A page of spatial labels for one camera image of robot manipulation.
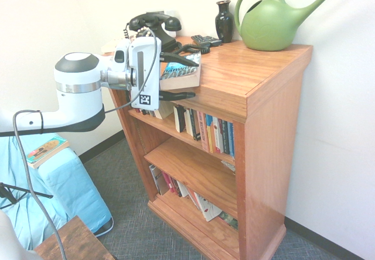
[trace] wooden shelf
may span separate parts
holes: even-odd
[[[236,177],[219,159],[174,137],[144,158],[237,219]]]
[[[143,121],[147,124],[150,124],[151,126],[160,129],[161,131],[181,140],[185,143],[188,143],[195,148],[198,148],[200,150],[202,149],[202,142],[201,141],[195,141],[188,133],[186,132],[177,132],[176,125],[175,125],[175,116],[173,114],[169,115],[165,119],[159,119],[154,118],[150,115],[144,115],[140,112],[136,112],[135,109],[129,110],[129,114],[139,119],[140,121]],[[221,160],[225,160],[226,162],[231,163],[232,165],[235,165],[234,158],[232,158],[230,155],[227,155],[225,153],[210,153],[212,156],[215,156]]]
[[[240,259],[238,232],[218,217],[207,222],[190,198],[178,197],[169,191],[163,196],[157,195],[148,205],[206,257]]]

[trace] green watering can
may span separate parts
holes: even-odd
[[[277,51],[288,47],[302,22],[325,0],[304,8],[293,8],[285,0],[261,0],[245,14],[240,25],[242,0],[238,0],[234,21],[245,45],[251,49]]]

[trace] black vase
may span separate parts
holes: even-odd
[[[229,12],[230,1],[218,1],[219,14],[215,18],[217,36],[223,43],[232,41],[234,31],[234,18]]]

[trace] remote control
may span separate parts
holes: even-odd
[[[195,36],[192,36],[192,39],[194,41],[195,44],[199,45],[199,46],[219,46],[221,45],[221,40],[220,39],[215,39],[214,37],[212,36],[201,36],[201,35],[195,35]]]

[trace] book on chair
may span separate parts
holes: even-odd
[[[26,156],[28,165],[32,168],[38,168],[43,162],[46,162],[49,158],[65,149],[69,146],[69,142],[60,137],[55,136],[51,140],[48,140],[42,146],[39,146]]]

